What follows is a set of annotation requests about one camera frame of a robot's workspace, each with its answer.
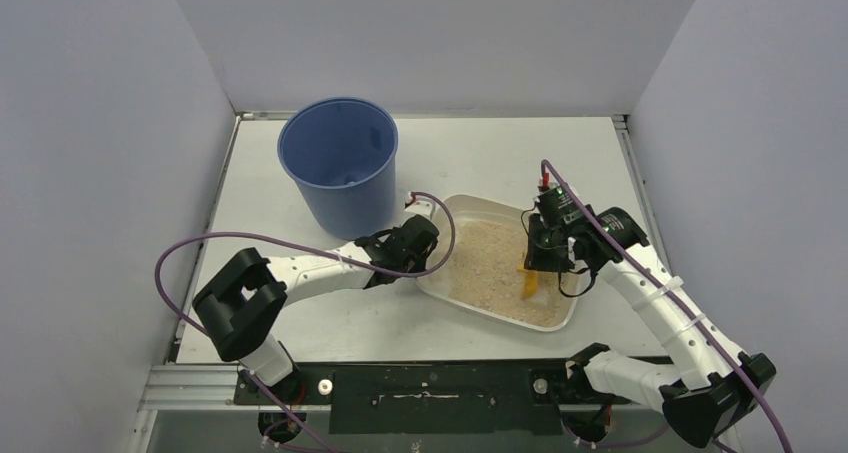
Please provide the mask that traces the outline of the orange litter scoop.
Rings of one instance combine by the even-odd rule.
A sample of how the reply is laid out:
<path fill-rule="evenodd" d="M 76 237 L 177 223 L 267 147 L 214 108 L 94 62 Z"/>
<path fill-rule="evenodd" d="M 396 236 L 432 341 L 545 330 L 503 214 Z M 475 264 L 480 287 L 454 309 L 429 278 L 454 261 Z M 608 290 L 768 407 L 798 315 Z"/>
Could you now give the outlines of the orange litter scoop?
<path fill-rule="evenodd" d="M 521 269 L 524 276 L 521 298 L 527 300 L 532 298 L 539 288 L 539 272 L 536 270 Z"/>

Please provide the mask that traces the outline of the white litter tray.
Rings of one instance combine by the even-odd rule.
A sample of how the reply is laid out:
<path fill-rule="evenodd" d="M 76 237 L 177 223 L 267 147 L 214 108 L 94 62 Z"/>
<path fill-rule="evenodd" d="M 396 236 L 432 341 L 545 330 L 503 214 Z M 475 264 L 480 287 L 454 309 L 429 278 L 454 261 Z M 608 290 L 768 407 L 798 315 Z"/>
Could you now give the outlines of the white litter tray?
<path fill-rule="evenodd" d="M 526 236 L 524 227 L 521 224 L 522 210 L 519 208 L 469 195 L 454 195 L 446 199 L 444 203 L 448 208 L 448 212 L 452 214 L 452 217 L 454 219 L 454 223 L 456 226 L 456 240 L 454 247 L 450 248 L 449 220 L 447 219 L 445 212 L 441 210 L 435 211 L 432 215 L 431 222 L 438 228 L 438 230 L 444 235 L 444 237 L 438 241 L 438 246 L 436 250 L 428 258 L 427 266 L 429 268 L 435 266 L 435 264 L 439 263 L 443 258 L 447 258 L 449 261 L 458 239 L 458 227 L 461 223 L 465 221 L 483 220 L 502 224 L 516 224 L 521 229 L 523 229 L 524 234 Z M 448 303 L 461 310 L 465 310 L 467 312 L 471 312 L 479 316 L 487 317 L 489 319 L 508 323 L 525 329 L 550 333 L 562 329 L 569 322 L 572 313 L 577 306 L 578 300 L 576 298 L 565 297 L 573 299 L 575 301 L 575 306 L 572 308 L 570 316 L 558 328 L 542 329 L 538 327 L 532 327 L 524 323 L 518 323 L 514 320 L 508 320 L 503 317 L 497 317 L 492 314 L 487 314 L 477 308 L 459 303 L 448 297 L 449 281 L 446 274 L 446 265 L 448 264 L 448 261 L 435 272 L 418 278 L 416 280 L 416 284 L 425 294 L 435 299 L 441 300 L 445 303 Z M 574 295 L 580 288 L 582 288 L 584 284 L 585 281 L 581 277 L 574 274 L 565 274 L 561 282 L 557 281 L 557 288 L 559 291 L 564 290 Z"/>

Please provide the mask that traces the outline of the blue plastic bucket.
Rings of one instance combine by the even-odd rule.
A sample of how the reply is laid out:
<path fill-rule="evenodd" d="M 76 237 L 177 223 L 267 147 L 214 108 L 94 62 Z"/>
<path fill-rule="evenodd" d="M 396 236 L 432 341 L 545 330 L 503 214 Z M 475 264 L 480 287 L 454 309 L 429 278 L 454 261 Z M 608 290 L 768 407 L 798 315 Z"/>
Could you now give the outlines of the blue plastic bucket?
<path fill-rule="evenodd" d="M 282 128 L 277 153 L 318 225 L 344 240 L 387 227 L 396 206 L 393 117 L 360 98 L 320 100 Z"/>

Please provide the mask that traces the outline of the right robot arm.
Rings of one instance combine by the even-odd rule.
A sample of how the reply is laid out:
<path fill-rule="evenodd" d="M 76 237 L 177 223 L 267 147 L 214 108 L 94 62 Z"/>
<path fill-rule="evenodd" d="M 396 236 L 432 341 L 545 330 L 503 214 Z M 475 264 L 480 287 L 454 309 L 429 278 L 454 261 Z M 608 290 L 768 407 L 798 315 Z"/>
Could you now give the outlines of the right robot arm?
<path fill-rule="evenodd" d="M 526 269 L 601 279 L 670 359 L 654 364 L 593 343 L 565 363 L 575 394 L 614 395 L 649 407 L 696 448 L 709 446 L 756 408 L 777 374 L 774 363 L 763 353 L 747 353 L 706 317 L 626 211 L 595 213 L 577 206 L 563 187 L 541 184 L 527 226 Z"/>

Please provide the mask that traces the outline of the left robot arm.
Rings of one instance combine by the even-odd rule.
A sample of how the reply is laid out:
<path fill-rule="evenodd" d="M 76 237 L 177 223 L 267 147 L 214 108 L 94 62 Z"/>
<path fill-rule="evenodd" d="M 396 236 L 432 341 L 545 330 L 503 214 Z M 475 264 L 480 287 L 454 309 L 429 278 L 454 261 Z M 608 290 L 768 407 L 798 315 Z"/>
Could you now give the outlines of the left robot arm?
<path fill-rule="evenodd" d="M 365 290 L 424 272 L 439 231 L 420 215 L 401 226 L 311 255 L 266 258 L 236 253 L 195 295 L 192 307 L 225 362 L 239 362 L 268 387 L 297 366 L 271 333 L 287 302 Z"/>

